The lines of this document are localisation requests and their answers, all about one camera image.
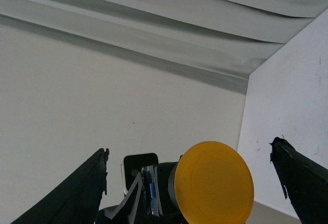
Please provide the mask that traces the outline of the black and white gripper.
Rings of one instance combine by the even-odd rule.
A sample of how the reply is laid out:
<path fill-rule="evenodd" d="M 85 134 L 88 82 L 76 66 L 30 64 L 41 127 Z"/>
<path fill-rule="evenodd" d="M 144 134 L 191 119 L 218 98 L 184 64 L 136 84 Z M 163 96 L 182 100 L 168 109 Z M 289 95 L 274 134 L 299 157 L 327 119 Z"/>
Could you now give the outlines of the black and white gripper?
<path fill-rule="evenodd" d="M 109 149 L 97 150 L 13 223 L 179 223 L 174 190 L 178 163 L 159 163 L 154 153 L 123 159 L 125 197 L 98 212 L 107 193 L 109 154 Z"/>

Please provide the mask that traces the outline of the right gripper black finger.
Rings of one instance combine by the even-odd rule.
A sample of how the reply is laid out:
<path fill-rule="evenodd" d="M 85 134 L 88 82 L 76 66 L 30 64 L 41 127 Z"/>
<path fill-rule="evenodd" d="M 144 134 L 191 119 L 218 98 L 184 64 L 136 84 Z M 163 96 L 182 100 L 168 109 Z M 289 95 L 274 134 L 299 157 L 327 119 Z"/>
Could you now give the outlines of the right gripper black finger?
<path fill-rule="evenodd" d="M 301 223 L 327 223 L 327 169 L 276 137 L 270 161 Z"/>

